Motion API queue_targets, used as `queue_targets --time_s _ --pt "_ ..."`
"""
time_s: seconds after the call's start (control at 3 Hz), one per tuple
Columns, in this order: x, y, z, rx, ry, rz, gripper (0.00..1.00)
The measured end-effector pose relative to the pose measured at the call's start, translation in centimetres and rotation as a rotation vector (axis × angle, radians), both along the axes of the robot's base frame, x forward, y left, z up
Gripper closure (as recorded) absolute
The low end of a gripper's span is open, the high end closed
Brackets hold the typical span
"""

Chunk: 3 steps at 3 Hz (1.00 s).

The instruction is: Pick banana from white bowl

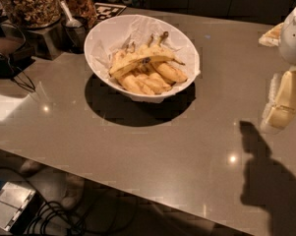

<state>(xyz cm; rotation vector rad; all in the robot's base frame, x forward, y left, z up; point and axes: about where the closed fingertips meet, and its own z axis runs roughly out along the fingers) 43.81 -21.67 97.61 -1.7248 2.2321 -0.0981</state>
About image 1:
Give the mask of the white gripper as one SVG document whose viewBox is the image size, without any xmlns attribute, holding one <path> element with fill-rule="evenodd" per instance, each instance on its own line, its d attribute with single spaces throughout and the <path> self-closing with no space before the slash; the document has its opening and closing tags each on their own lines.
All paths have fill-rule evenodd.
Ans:
<svg viewBox="0 0 296 236">
<path fill-rule="evenodd" d="M 284 23 L 264 33 L 259 38 L 259 44 L 267 47 L 278 45 L 282 58 L 289 64 L 295 65 L 285 73 L 274 74 L 270 81 L 261 130 L 277 134 L 296 116 L 296 7 Z"/>
</svg>

